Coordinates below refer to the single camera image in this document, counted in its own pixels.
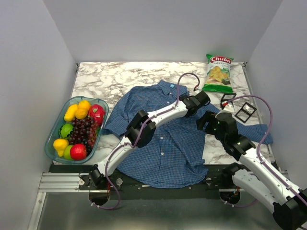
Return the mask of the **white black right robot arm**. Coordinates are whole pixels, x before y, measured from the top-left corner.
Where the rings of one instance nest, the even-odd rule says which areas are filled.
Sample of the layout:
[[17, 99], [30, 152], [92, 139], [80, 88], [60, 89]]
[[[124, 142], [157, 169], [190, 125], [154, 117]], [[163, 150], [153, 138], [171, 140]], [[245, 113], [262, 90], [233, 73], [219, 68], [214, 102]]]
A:
[[244, 189], [260, 201], [283, 230], [296, 230], [307, 221], [307, 191], [283, 176], [257, 152], [255, 145], [239, 134], [229, 112], [207, 111], [196, 121], [199, 130], [215, 136], [237, 163], [221, 175], [223, 186]]

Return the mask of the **blue checked shirt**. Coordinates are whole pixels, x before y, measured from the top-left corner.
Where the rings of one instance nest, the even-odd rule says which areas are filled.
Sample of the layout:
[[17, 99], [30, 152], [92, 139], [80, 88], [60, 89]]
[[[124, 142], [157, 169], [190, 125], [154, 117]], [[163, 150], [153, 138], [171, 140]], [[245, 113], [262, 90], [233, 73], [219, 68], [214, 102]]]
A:
[[[144, 87], [133, 87], [115, 105], [103, 135], [120, 138], [138, 111], [156, 111], [176, 101], [177, 95], [189, 94], [185, 86], [166, 81]], [[151, 142], [129, 154], [117, 170], [155, 188], [182, 188], [201, 182], [208, 169], [202, 158], [205, 132], [197, 129], [196, 120], [214, 105], [200, 108], [189, 118], [178, 118], [158, 127]]]

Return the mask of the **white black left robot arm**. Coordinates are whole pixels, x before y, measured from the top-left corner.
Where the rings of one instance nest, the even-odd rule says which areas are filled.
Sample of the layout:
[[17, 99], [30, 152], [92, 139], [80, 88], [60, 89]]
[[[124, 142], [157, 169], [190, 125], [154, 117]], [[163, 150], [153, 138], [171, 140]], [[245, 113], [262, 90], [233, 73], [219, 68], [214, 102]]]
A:
[[149, 144], [159, 126], [177, 118], [190, 117], [210, 102], [209, 96], [200, 91], [193, 96], [178, 96], [174, 103], [156, 111], [140, 110], [127, 126], [119, 144], [104, 160], [91, 168], [90, 184], [95, 189], [102, 189], [110, 183], [109, 176], [131, 152]]

